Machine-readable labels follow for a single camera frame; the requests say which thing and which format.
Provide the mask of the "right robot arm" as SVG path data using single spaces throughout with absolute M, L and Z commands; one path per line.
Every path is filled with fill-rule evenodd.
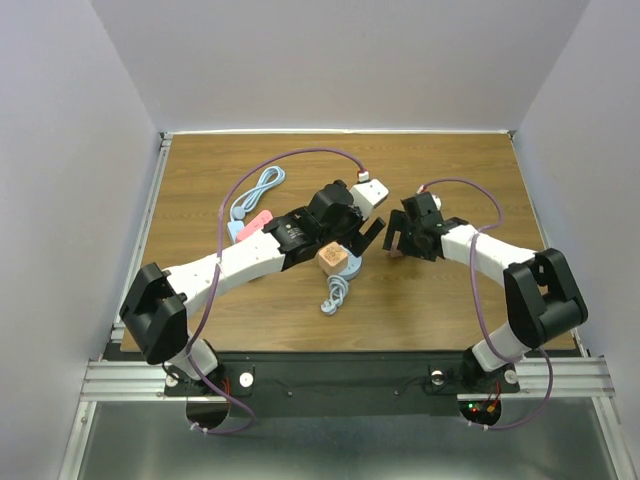
M 483 339 L 463 353 L 460 378 L 466 387 L 484 389 L 495 380 L 497 370 L 588 319 L 586 303 L 561 251 L 516 247 L 458 217 L 445 219 L 429 191 L 401 204 L 401 210 L 390 213 L 385 250 L 468 266 L 476 307 L 481 306 L 476 274 L 504 289 L 507 320 L 493 332 L 483 326 Z

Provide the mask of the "small pink plug adapter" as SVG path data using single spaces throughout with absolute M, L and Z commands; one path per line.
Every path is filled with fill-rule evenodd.
M 397 247 L 393 246 L 389 251 L 389 256 L 391 258 L 400 258 L 402 253 Z

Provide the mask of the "pink triangular power strip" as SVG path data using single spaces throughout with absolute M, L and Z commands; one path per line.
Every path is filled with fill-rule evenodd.
M 251 221 L 244 225 L 236 235 L 236 241 L 241 242 L 250 237 L 254 232 L 262 230 L 266 224 L 273 220 L 270 210 L 260 211 Z

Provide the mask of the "white rectangular power strip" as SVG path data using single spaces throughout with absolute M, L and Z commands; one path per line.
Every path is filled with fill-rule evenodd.
M 237 241 L 238 234 L 245 228 L 242 220 L 231 220 L 227 223 L 227 233 L 232 243 Z

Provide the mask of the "white round power strip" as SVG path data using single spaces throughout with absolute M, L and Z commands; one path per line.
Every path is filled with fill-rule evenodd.
M 362 263 L 363 260 L 361 257 L 356 257 L 352 253 L 348 253 L 347 264 L 337 275 L 346 281 L 351 281 L 360 273 Z

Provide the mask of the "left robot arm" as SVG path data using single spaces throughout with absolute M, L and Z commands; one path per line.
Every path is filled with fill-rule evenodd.
M 336 180 L 308 205 L 273 218 L 219 252 L 167 269 L 145 265 L 124 297 L 120 319 L 148 364 L 169 363 L 199 393 L 213 393 L 223 371 L 214 349 L 190 332 L 189 318 L 232 289 L 314 259 L 332 243 L 361 255 L 385 223 L 376 219 L 367 231 L 361 228 L 388 195 L 377 179 L 352 187 Z

